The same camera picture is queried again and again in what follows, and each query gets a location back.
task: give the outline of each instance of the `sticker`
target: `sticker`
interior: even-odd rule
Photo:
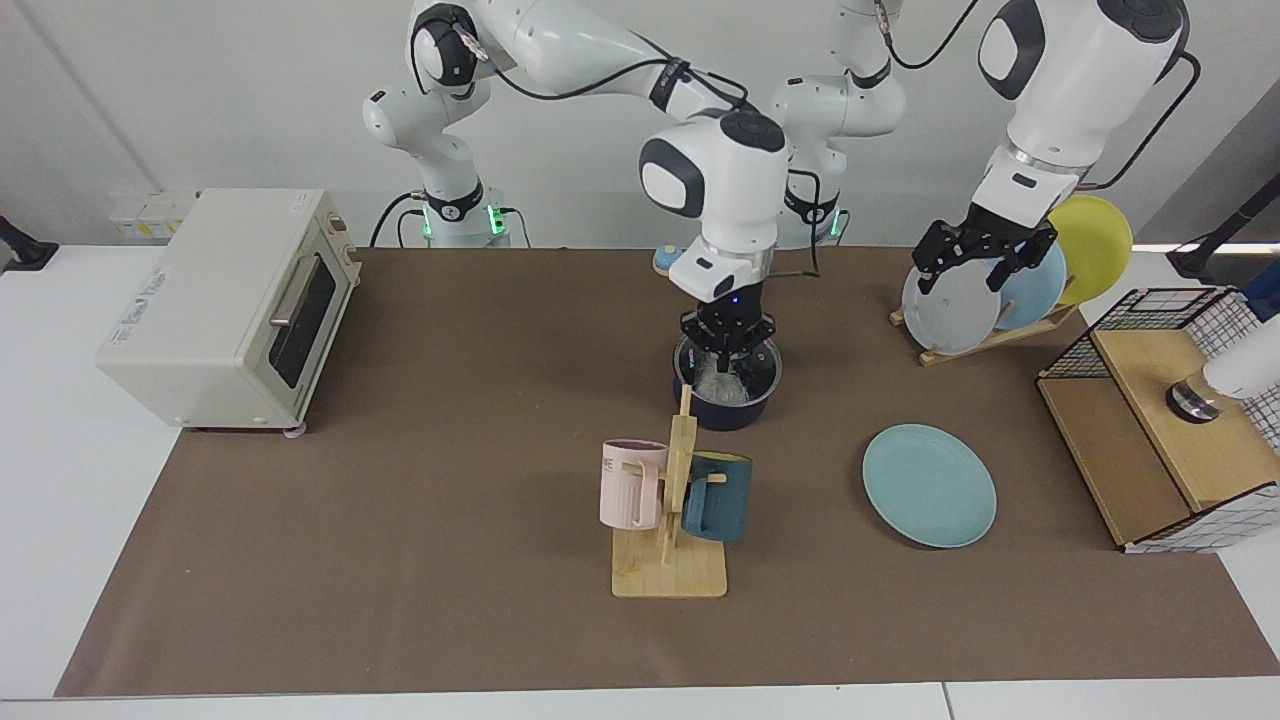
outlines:
[[[301,215],[307,208],[311,208],[311,199],[315,197],[315,192],[306,191],[300,192],[297,200],[293,201],[293,208],[289,209],[291,215]]]
[[[160,292],[160,288],[169,282],[169,275],[173,273],[173,268],[156,268],[151,270],[151,277],[147,282],[142,283],[138,292],[133,296],[129,302],[128,309],[120,318],[120,322],[115,324],[115,329],[111,336],[106,340],[108,345],[115,347],[124,347],[128,345],[129,338],[133,336],[133,329],[137,328],[142,318],[146,316],[147,310],[151,309],[151,302],[155,296]]]

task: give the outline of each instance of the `brown table mat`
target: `brown table mat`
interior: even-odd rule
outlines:
[[[756,424],[699,438],[756,461],[728,596],[616,600],[600,442],[666,439],[692,301],[648,252],[362,260],[310,432],[183,433],[58,694],[1280,671],[1216,556],[1112,550],[1033,383],[1079,320],[924,369],[886,320],[905,251],[772,282],[782,384]],[[870,507],[863,450],[910,421],[991,469],[977,544],[923,548]]]

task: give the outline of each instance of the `oven window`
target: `oven window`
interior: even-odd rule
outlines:
[[[307,357],[311,356],[311,348],[315,346],[320,325],[324,324],[325,313],[328,313],[337,290],[338,283],[334,282],[333,273],[329,272],[321,258],[320,263],[316,264],[316,274],[302,300],[297,319],[292,325],[280,328],[275,342],[271,343],[269,355],[271,366],[279,373],[280,379],[293,389],[298,387],[302,368],[307,364]]]

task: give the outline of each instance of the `wooden box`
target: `wooden box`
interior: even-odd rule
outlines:
[[[1208,424],[1172,383],[1258,324],[1228,291],[1134,291],[1037,384],[1116,544],[1212,552],[1280,521],[1280,391]]]

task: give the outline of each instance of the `mug rack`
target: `mug rack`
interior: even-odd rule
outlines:
[[[684,386],[680,414],[671,419],[667,468],[659,473],[666,489],[663,515],[652,530],[613,530],[614,597],[722,597],[728,592],[724,543],[698,538],[680,527],[689,473],[698,439],[698,418],[690,415],[692,387]],[[708,482],[724,482],[712,475]]]

